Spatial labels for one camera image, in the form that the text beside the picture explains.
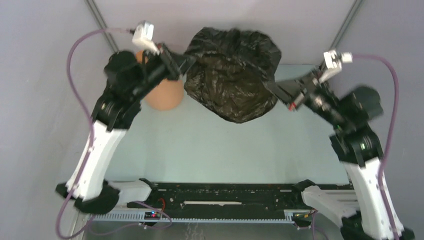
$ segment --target metal pole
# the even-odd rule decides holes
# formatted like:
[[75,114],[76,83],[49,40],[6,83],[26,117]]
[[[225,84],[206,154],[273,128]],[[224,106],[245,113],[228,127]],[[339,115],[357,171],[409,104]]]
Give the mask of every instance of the metal pole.
[[[343,23],[341,24],[340,29],[338,30],[334,40],[331,43],[331,46],[329,50],[336,49],[340,42],[342,41],[343,36],[346,34],[350,24],[353,22],[354,18],[359,12],[359,9],[363,5],[365,0],[355,0],[352,4],[352,7],[349,10],[349,13],[347,14],[346,18],[344,19]],[[323,69],[325,65],[325,62],[323,61],[321,65],[319,66],[320,69]]]
[[[95,0],[85,0],[85,3],[88,6],[88,9],[90,10],[91,14],[94,17],[95,22],[97,23],[97,26],[101,29],[107,29],[108,26],[106,25],[105,20],[103,19],[102,14],[100,13],[99,8],[97,7],[97,4],[94,2]],[[104,38],[106,39],[107,44],[109,45],[110,50],[113,53],[116,53],[119,51],[118,45],[115,42],[114,37],[108,33],[103,33]]]

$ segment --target black plastic bag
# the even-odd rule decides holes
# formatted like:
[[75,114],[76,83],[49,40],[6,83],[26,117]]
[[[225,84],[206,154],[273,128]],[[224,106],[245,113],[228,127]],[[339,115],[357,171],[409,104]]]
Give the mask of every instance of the black plastic bag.
[[204,27],[185,54],[197,61],[187,72],[187,94],[221,118],[245,123],[269,112],[278,99],[263,82],[274,81],[281,51],[258,31]]

